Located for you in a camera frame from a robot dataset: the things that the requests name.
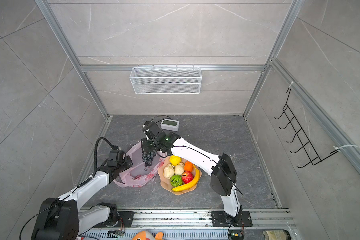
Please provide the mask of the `black fake grapes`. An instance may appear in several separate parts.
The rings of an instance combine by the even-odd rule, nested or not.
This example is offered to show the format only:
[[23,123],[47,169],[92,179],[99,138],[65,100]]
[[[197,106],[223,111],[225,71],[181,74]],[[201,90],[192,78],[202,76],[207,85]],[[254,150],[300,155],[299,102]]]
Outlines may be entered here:
[[153,160],[156,155],[156,151],[146,152],[142,154],[142,161],[144,162],[146,168],[153,165]]

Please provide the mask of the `pink plastic shopping bag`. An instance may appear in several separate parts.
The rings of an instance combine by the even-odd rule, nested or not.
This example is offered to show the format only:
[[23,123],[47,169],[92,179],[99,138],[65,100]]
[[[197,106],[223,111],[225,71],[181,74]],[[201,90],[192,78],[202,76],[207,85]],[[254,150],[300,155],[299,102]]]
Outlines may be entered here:
[[127,155],[131,158],[133,166],[121,172],[118,179],[113,180],[113,183],[121,188],[141,188],[149,181],[153,181],[159,168],[163,166],[165,158],[155,156],[152,166],[145,167],[142,154],[141,142],[132,146]]

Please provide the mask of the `yellow fake lemon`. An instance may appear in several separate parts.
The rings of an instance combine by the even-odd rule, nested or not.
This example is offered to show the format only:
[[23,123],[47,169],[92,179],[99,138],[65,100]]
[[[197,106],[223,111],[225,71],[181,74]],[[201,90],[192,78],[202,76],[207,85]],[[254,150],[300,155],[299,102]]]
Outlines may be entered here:
[[182,158],[172,155],[169,158],[169,162],[173,167],[175,167],[182,162]]

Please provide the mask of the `beige fake fruit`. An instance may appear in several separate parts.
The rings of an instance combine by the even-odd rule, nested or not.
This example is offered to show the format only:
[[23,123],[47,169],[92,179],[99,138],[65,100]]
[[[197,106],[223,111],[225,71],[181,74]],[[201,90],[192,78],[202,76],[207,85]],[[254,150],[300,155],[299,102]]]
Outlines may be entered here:
[[163,170],[164,178],[170,180],[175,175],[175,168],[172,164],[168,164]]

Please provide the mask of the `orange fake orange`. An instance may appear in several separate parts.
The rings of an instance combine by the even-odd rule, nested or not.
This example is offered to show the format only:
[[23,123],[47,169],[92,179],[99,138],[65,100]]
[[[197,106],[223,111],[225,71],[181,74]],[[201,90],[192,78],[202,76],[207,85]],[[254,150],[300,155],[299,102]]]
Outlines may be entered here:
[[185,165],[184,165],[184,170],[191,173],[193,171],[193,169],[194,169],[193,164],[189,161],[186,161]]

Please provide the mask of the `pink wavy plate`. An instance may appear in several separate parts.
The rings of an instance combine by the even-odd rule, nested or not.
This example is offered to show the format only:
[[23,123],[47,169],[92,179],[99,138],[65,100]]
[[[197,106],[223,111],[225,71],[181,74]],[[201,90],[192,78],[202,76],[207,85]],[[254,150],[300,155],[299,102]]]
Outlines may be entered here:
[[[190,189],[188,189],[188,190],[182,191],[182,192],[173,192],[173,191],[172,191],[172,188],[173,188],[173,187],[172,187],[172,185],[171,185],[171,183],[170,183],[170,180],[164,178],[164,176],[163,176],[163,170],[164,170],[164,168],[165,168],[168,164],[170,164],[169,158],[170,158],[170,157],[167,157],[167,158],[165,159],[164,165],[163,165],[162,167],[160,167],[160,168],[159,168],[159,171],[158,171],[159,177],[160,177],[160,180],[161,180],[161,187],[162,187],[163,189],[171,192],[172,194],[175,194],[175,195],[182,195],[182,194],[184,194],[184,193],[187,193],[187,192],[190,192],[190,191],[195,190],[198,183],[197,183],[194,187],[192,187],[192,188],[190,188]],[[195,176],[195,168],[193,169],[192,174]]]

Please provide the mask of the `green fake apple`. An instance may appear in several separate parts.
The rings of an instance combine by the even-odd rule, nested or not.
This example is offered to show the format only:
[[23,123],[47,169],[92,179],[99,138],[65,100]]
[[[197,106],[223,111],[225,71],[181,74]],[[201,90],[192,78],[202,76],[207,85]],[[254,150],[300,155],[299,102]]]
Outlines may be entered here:
[[183,185],[183,180],[181,175],[173,175],[170,179],[170,183],[173,188]]

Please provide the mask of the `red fake fruit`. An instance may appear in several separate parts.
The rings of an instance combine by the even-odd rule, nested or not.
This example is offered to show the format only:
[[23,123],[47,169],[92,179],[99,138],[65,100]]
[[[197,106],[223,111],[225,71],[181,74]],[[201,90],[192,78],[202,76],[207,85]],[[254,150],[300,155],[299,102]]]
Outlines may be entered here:
[[181,175],[183,184],[188,184],[194,179],[194,175],[190,171],[184,171]]

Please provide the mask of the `yellow fake banana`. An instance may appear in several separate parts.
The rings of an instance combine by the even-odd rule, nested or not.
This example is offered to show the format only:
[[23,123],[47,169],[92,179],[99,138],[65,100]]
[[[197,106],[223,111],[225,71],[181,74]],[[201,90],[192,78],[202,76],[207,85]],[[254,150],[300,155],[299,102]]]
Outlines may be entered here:
[[172,188],[173,192],[182,192],[182,191],[188,190],[188,189],[194,187],[199,182],[199,179],[201,176],[200,170],[196,166],[194,166],[194,168],[195,168],[194,178],[189,183]]

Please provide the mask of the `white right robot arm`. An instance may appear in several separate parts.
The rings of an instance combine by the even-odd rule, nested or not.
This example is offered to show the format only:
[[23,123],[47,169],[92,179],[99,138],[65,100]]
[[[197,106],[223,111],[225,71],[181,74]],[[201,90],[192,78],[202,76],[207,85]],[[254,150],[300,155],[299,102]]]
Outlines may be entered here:
[[167,158],[169,164],[161,173],[170,192],[181,195],[193,190],[205,171],[211,177],[211,188],[221,196],[224,210],[221,222],[230,226],[242,224],[243,209],[237,194],[237,171],[229,155],[208,153],[188,143],[176,133],[165,133],[154,121],[146,121],[142,128],[146,137],[141,140],[143,160],[154,154]]

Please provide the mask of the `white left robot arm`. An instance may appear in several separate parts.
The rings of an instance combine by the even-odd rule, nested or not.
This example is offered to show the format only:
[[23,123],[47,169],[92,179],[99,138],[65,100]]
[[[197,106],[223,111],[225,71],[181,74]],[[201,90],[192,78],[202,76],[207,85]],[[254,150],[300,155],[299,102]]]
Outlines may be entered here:
[[[99,166],[96,152],[100,141],[106,142],[111,151],[109,158]],[[100,203],[90,210],[79,212],[91,197],[132,166],[132,160],[125,151],[104,137],[96,140],[94,151],[92,174],[67,193],[44,200],[39,212],[31,217],[36,221],[32,240],[74,240],[97,224],[106,223],[113,227],[118,223],[115,204]]]

